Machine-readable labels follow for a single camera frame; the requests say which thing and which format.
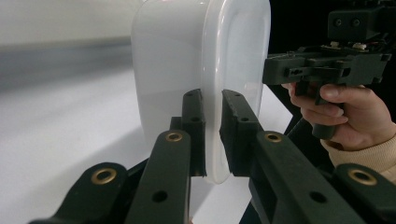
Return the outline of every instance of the sleeve cuff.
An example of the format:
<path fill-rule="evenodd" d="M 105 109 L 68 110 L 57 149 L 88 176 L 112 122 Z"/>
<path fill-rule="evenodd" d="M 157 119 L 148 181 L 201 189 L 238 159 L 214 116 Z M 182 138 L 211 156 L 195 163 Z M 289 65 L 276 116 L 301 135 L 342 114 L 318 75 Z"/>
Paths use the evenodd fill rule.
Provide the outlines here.
<path fill-rule="evenodd" d="M 320 140 L 323 147 L 329 152 L 334 166 L 343 163 L 357 163 L 367 166 L 387 177 L 396 175 L 396 135 L 387 142 L 368 147 L 360 151 L 343 151 L 333 147 L 332 142 Z"/>

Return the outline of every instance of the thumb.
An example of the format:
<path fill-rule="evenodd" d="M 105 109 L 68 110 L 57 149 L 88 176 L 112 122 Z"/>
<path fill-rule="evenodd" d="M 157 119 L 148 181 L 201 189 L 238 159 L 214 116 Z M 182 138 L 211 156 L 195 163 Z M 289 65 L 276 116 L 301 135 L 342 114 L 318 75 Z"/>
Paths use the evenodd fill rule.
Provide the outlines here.
<path fill-rule="evenodd" d="M 363 86 L 347 87 L 327 84 L 320 89 L 320 96 L 331 103 L 347 103 L 357 108 L 371 107 L 377 101 L 372 90 Z"/>

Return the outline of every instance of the translucent plastic container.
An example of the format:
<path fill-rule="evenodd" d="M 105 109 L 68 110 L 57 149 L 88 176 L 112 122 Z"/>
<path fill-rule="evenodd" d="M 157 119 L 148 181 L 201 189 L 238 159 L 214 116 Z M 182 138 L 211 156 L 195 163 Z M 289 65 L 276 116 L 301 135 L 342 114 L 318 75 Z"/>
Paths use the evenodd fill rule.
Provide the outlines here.
<path fill-rule="evenodd" d="M 219 138 L 221 91 L 245 95 L 256 115 L 270 34 L 268 0 L 148 0 L 132 31 L 139 112 L 148 146 L 181 116 L 183 94 L 201 89 L 206 179 L 230 174 Z"/>

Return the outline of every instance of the brass insert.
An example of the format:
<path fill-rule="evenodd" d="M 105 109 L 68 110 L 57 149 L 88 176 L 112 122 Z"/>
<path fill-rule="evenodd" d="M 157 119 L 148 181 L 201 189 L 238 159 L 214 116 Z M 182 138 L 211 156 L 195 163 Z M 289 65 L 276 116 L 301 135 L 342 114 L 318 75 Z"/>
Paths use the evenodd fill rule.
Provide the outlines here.
<path fill-rule="evenodd" d="M 351 169 L 349 170 L 348 175 L 350 178 L 363 185 L 374 186 L 377 183 L 376 178 L 373 175 L 363 170 Z"/>
<path fill-rule="evenodd" d="M 116 175 L 117 171 L 115 169 L 102 168 L 93 173 L 91 177 L 91 182 L 95 185 L 104 185 L 116 178 Z"/>
<path fill-rule="evenodd" d="M 276 134 L 276 133 L 267 133 L 265 135 L 265 138 L 268 141 L 273 142 L 273 143 L 278 143 L 278 142 L 282 141 L 282 137 L 279 134 Z"/>
<path fill-rule="evenodd" d="M 166 141 L 168 142 L 178 142 L 183 138 L 183 135 L 180 133 L 169 133 L 166 135 Z"/>

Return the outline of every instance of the human hand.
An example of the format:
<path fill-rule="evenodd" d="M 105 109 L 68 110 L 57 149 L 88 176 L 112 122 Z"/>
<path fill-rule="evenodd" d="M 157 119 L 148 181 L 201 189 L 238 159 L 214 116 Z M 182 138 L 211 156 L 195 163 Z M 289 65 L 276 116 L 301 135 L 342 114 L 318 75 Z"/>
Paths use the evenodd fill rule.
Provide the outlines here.
<path fill-rule="evenodd" d="M 327 84 L 320 89 L 320 96 L 333 104 L 315 105 L 313 98 L 295 95 L 295 83 L 282 86 L 289 90 L 291 102 L 301 108 L 303 118 L 312 125 L 336 125 L 331 141 L 340 144 L 340 149 L 353 151 L 376 146 L 396 134 L 388 108 L 368 88 Z M 341 103 L 343 109 L 334 105 Z"/>

